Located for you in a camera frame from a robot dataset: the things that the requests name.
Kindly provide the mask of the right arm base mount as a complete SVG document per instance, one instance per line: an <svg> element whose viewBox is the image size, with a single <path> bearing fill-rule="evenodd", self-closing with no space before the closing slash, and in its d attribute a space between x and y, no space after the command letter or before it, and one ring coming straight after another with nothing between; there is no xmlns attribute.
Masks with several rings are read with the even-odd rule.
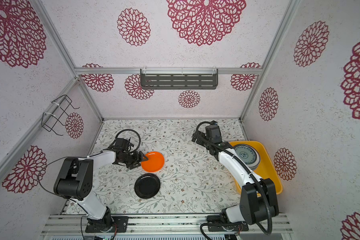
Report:
<svg viewBox="0 0 360 240"><path fill-rule="evenodd" d="M247 232L249 230L246 222L231 223L223 213L208 215L206 220L209 232Z"/></svg>

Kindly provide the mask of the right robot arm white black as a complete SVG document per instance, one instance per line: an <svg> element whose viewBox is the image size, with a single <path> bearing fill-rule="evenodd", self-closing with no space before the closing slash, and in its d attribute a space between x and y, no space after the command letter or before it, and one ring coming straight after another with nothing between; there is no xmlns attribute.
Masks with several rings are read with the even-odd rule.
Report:
<svg viewBox="0 0 360 240"><path fill-rule="evenodd" d="M200 225L203 236L209 240L203 227L224 227L244 230L244 226L257 225L265 235L273 232L273 217L279 215L275 183L256 174L229 142L224 142L216 121L204 121L197 125L192 142L205 147L232 174L242 188L239 204L225 208L220 219Z"/></svg>

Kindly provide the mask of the yellow plastic bin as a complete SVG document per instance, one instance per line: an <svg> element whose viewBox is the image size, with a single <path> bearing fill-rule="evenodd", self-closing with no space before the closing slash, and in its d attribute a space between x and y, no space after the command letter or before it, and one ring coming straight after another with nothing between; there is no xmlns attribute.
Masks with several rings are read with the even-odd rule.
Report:
<svg viewBox="0 0 360 240"><path fill-rule="evenodd" d="M263 177L264 179L270 178L275 184L277 195L280 195L283 192L283 186L280 181L280 178L277 174L277 171L271 161L271 158L266 148L262 143L257 141L234 141L234 142L230 142L230 144L233 147L239 144L246 144L253 147L260 154L260 160L261 160L260 164L258 165L256 170L254 170L254 172L260 175L261 177Z"/></svg>

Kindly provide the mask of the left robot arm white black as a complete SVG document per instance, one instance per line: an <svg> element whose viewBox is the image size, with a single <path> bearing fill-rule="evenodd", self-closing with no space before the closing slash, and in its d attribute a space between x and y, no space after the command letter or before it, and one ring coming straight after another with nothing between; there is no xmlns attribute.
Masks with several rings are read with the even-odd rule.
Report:
<svg viewBox="0 0 360 240"><path fill-rule="evenodd" d="M114 220L109 207L105 206L92 191L94 171L106 165L117 165L133 170L148 160L139 151L141 136L132 129L117 133L113 142L99 154L86 157L63 157L62 167L49 194L73 201L87 214L90 223L110 228Z"/></svg>

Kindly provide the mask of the blue floral dark plate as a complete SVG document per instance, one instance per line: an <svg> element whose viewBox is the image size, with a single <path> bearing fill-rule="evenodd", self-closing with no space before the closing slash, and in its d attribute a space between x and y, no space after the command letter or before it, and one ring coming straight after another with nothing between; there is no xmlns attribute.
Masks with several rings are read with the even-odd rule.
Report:
<svg viewBox="0 0 360 240"><path fill-rule="evenodd" d="M251 169L255 170L260 162L261 157L258 151L246 144L238 144L234 146L234 150L239 158Z"/></svg>

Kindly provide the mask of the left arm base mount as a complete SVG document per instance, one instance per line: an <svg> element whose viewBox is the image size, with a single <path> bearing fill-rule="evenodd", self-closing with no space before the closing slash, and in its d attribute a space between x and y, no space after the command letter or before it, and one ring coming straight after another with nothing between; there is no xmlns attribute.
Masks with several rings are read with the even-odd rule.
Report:
<svg viewBox="0 0 360 240"><path fill-rule="evenodd" d="M125 233L127 231L128 216L112 216L111 210L106 207L105 215L100 220L87 218L85 233Z"/></svg>

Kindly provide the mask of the orange plastic plate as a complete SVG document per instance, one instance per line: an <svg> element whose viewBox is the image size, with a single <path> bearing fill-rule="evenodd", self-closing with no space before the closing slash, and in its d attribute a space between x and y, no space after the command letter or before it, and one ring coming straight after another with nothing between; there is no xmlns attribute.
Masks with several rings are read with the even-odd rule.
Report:
<svg viewBox="0 0 360 240"><path fill-rule="evenodd" d="M155 173L163 168L165 164L165 158L161 153L149 152L145 154L145 156L148 158L148 160L141 163L142 169L144 171L148 173Z"/></svg>

